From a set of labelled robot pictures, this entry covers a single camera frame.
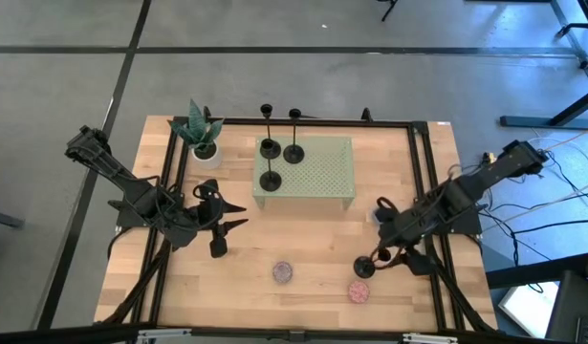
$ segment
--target concrete floor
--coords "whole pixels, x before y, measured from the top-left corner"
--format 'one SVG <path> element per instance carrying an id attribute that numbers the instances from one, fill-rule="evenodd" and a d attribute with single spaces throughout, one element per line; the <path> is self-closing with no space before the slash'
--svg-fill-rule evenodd
<path id="1" fill-rule="evenodd" d="M 582 14 L 561 6 L 571 20 Z M 140 1 L 0 0 L 0 45 L 127 46 Z M 568 47 L 548 5 L 401 0 L 386 23 L 387 5 L 357 0 L 154 1 L 141 46 Z M 588 50 L 588 32 L 576 32 Z M 27 330 L 45 292 L 84 169 L 63 156 L 83 124 L 100 126 L 120 72 L 122 54 L 0 54 L 0 210 L 27 220 L 0 226 L 0 332 Z M 298 107 L 322 118 L 451 121 L 463 165 L 499 152 L 530 129 L 504 129 L 499 116 L 553 116 L 588 92 L 571 57 L 378 54 L 137 54 L 110 139 L 131 167 L 146 115 L 183 115 L 190 96 L 215 116 L 278 116 Z M 566 139 L 576 132 L 538 131 Z M 551 142 L 534 143 L 548 146 Z M 588 153 L 588 136 L 577 140 Z M 586 160 L 570 147 L 555 151 L 566 174 L 588 183 Z M 523 185 L 504 181 L 495 204 L 535 204 L 571 192 L 549 170 Z M 54 325 L 90 324 L 106 268 L 106 246 L 120 198 L 98 181 Z M 507 218 L 518 211 L 504 207 Z M 513 221 L 515 229 L 588 219 L 581 201 Z M 483 220 L 485 227 L 491 225 Z M 553 227 L 520 238 L 551 258 L 588 251 L 588 226 Z M 498 229 L 484 245 L 504 257 L 512 242 Z M 521 248 L 521 264 L 543 258 Z M 497 269 L 486 259 L 488 270 Z M 211 339 L 195 339 L 195 342 Z"/>

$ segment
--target round coaster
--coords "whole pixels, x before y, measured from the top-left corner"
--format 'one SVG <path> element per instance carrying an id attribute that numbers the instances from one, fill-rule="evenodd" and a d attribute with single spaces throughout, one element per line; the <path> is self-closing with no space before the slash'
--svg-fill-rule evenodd
<path id="1" fill-rule="evenodd" d="M 349 285 L 349 299 L 354 303 L 364 303 L 370 296 L 368 286 L 360 281 L 355 281 Z"/>
<path id="2" fill-rule="evenodd" d="M 272 276 L 277 283 L 287 283 L 292 279 L 294 269 L 287 262 L 278 262 L 272 269 Z"/>

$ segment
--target green perforated platform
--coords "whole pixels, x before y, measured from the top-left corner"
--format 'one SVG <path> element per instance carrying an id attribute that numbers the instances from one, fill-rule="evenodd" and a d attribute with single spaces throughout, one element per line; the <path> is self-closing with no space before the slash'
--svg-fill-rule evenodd
<path id="1" fill-rule="evenodd" d="M 272 160 L 272 171 L 282 179 L 281 187 L 274 192 L 265 191 L 259 184 L 260 176 L 268 171 L 268 161 L 259 153 L 265 138 L 255 141 L 253 197 L 260 207 L 267 197 L 342 199 L 345 209 L 355 199 L 351 138 L 298 137 L 296 143 L 304 149 L 304 160 L 290 164 L 283 159 L 283 150 L 292 144 L 292 137 L 273 137 L 281 145 L 281 154 Z"/>

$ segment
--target white pot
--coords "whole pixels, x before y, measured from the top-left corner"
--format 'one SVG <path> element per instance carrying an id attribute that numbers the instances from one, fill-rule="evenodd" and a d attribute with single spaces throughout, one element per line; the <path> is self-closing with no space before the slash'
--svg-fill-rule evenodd
<path id="1" fill-rule="evenodd" d="M 196 157 L 196 151 L 194 149 L 192 149 L 191 156 L 193 157 L 193 160 L 194 160 L 193 163 L 196 166 L 199 166 L 200 168 L 203 168 L 203 169 L 214 169 L 214 168 L 219 167 L 222 159 L 224 158 L 224 155 L 221 151 L 221 148 L 219 148 L 219 145 L 216 144 L 216 146 L 217 146 L 217 151 L 215 151 L 215 154 L 213 154 L 213 156 L 210 157 L 209 159 L 200 159 L 200 158 Z"/>

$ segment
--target wooden table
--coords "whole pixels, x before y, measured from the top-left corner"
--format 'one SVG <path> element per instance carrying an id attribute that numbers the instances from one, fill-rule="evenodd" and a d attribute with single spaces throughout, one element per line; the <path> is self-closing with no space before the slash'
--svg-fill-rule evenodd
<path id="1" fill-rule="evenodd" d="M 160 174 L 169 136 L 168 117 L 150 116 L 144 126 L 133 172 L 138 177 Z M 438 178 L 459 159 L 449 123 L 430 122 Z M 273 127 L 272 134 L 291 134 L 291 127 Z M 259 209 L 251 195 L 255 138 L 265 135 L 258 125 L 224 125 L 218 141 L 224 151 L 220 168 L 201 170 L 190 157 L 184 193 L 216 178 L 232 204 L 247 208 L 226 220 L 249 218 L 227 237 L 229 253 L 211 259 L 209 232 L 201 232 L 170 257 L 158 324 L 177 327 L 306 329 L 356 331 L 436 330 L 428 277 L 415 277 L 406 266 L 379 271 L 365 282 L 366 304 L 352 304 L 348 285 L 359 278 L 353 262 L 377 244 L 371 211 L 379 196 L 406 209 L 416 196 L 406 131 L 393 128 L 299 127 L 301 136 L 347 136 L 353 139 L 357 197 L 348 210 L 338 200 L 267 200 Z M 424 155 L 418 139 L 422 169 Z M 178 141 L 175 157 L 179 157 Z M 173 162 L 171 181 L 177 170 Z M 425 190 L 428 190 L 426 172 Z M 186 198 L 189 205 L 195 203 Z M 113 248 L 96 320 L 108 316 L 134 286 L 142 264 L 147 228 L 134 228 Z M 460 288 L 473 307 L 493 327 L 496 322 L 478 246 L 463 235 L 450 235 Z M 294 268 L 289 284 L 272 280 L 272 267 L 287 261 Z M 142 318 L 148 316 L 150 286 Z M 447 324 L 452 327 L 448 292 L 442 287 Z"/>

